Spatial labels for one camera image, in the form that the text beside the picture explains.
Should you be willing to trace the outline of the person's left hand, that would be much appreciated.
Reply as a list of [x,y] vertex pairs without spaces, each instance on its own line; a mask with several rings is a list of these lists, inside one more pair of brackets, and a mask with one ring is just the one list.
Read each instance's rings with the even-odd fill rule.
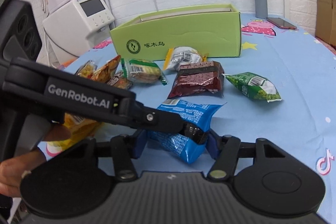
[[[44,141],[60,141],[69,139],[70,131],[63,125],[52,126]],[[8,197],[20,197],[19,186],[22,174],[31,171],[46,161],[44,153],[36,148],[29,153],[1,162],[1,194]]]

